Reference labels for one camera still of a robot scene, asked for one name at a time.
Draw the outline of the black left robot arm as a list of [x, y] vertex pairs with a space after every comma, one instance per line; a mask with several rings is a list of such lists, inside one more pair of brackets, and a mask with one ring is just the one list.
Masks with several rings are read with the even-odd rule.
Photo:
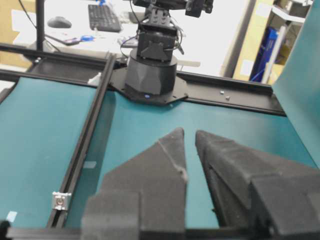
[[110, 86], [130, 99], [164, 106], [188, 98], [188, 85], [177, 77], [178, 60], [173, 51], [181, 47], [182, 30], [173, 23], [170, 11], [185, 10], [198, 18], [213, 10], [211, 0], [134, 0], [146, 8], [147, 21], [139, 21], [137, 48], [128, 57], [125, 68], [112, 72]]

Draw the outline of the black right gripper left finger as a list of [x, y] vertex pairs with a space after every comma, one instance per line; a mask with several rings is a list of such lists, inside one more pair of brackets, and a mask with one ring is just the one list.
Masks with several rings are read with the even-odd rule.
[[176, 128], [106, 173], [81, 219], [84, 240], [183, 240], [188, 174]]

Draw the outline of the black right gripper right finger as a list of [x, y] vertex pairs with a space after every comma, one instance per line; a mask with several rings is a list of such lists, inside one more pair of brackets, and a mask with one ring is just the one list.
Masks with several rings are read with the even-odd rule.
[[320, 171], [203, 130], [195, 146], [222, 227], [251, 240], [320, 237]]

